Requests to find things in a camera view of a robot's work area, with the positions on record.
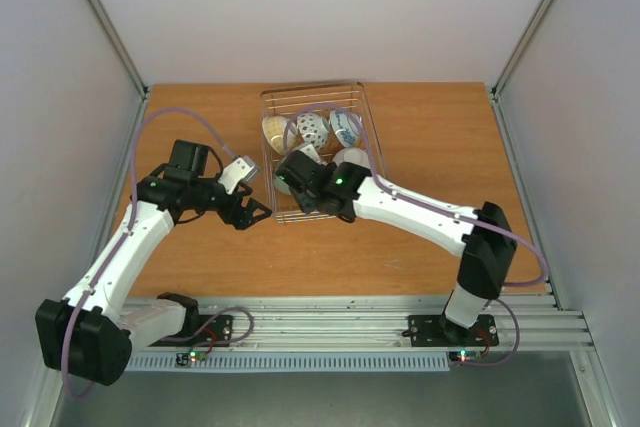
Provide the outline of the white upturned bowl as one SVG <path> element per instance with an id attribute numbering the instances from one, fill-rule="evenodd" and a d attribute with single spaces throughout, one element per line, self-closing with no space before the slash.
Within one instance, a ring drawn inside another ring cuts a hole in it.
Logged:
<path id="1" fill-rule="evenodd" d="M 332 162 L 337 166 L 344 162 L 359 165 L 366 169 L 370 169 L 368 153 L 357 147 L 348 147 L 337 152 L 332 158 Z"/>

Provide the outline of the pink patterned bowl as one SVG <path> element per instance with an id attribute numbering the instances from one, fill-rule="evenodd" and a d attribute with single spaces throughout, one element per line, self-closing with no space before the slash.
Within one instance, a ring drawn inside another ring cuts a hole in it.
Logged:
<path id="1" fill-rule="evenodd" d="M 303 113 L 296 119 L 297 129 L 304 142 L 309 142 L 317 150 L 322 150 L 329 141 L 329 121 L 316 113 Z"/>

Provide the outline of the blue floral white bowl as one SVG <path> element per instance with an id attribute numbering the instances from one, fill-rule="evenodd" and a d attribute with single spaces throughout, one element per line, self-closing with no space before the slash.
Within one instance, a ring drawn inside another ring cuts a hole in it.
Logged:
<path id="1" fill-rule="evenodd" d="M 362 118 L 354 113 L 343 110 L 332 110 L 329 114 L 330 126 L 340 144 L 345 147 L 355 147 L 360 141 L 359 127 Z"/>

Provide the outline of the yellow patterned bowl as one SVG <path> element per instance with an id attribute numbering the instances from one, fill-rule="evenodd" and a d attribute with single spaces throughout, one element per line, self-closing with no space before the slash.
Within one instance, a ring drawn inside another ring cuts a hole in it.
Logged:
<path id="1" fill-rule="evenodd" d="M 261 123 L 263 135 L 275 152 L 284 155 L 297 144 L 298 130 L 295 123 L 283 116 L 268 116 Z"/>

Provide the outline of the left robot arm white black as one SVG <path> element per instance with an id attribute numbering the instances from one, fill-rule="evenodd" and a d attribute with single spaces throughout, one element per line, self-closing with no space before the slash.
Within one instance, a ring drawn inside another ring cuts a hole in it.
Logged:
<path id="1" fill-rule="evenodd" d="M 237 157 L 208 177 L 206 163 L 215 154 L 209 146 L 176 141 L 168 162 L 135 184 L 124 218 L 89 270 L 61 300 L 40 304 L 35 323 L 47 368 L 109 386 L 137 351 L 158 343 L 197 344 L 208 322 L 193 298 L 164 293 L 133 313 L 122 308 L 151 254 L 184 223 L 184 213 L 213 212 L 239 231 L 270 216 L 251 196 L 256 164 Z"/>

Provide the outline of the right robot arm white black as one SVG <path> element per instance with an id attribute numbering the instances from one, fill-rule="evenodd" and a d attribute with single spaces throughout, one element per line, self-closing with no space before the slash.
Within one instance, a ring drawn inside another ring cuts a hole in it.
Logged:
<path id="1" fill-rule="evenodd" d="M 436 336 L 447 345 L 462 346 L 488 331 L 478 318 L 499 298 L 517 249 L 499 206 L 448 206 L 394 186 L 367 167 L 348 161 L 323 165 L 301 151 L 283 159 L 276 178 L 305 213 L 388 224 L 459 258 L 456 285 L 437 321 Z"/>

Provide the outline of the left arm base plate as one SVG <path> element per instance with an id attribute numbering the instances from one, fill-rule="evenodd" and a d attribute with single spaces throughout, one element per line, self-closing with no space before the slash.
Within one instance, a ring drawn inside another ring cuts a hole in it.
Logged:
<path id="1" fill-rule="evenodd" d="M 196 345 L 209 345 L 212 341 L 224 343 L 231 339 L 234 332 L 233 316 L 224 314 L 210 322 L 203 331 L 191 339 L 171 342 L 160 340 L 152 344 L 152 347 L 185 347 L 191 348 Z"/>

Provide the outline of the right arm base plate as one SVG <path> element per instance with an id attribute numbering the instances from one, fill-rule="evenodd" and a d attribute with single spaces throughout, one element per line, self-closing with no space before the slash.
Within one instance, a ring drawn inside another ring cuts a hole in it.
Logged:
<path id="1" fill-rule="evenodd" d="M 403 337 L 412 347 L 495 347 L 500 344 L 493 316 L 481 314 L 469 327 L 461 327 L 444 315 L 409 315 Z"/>

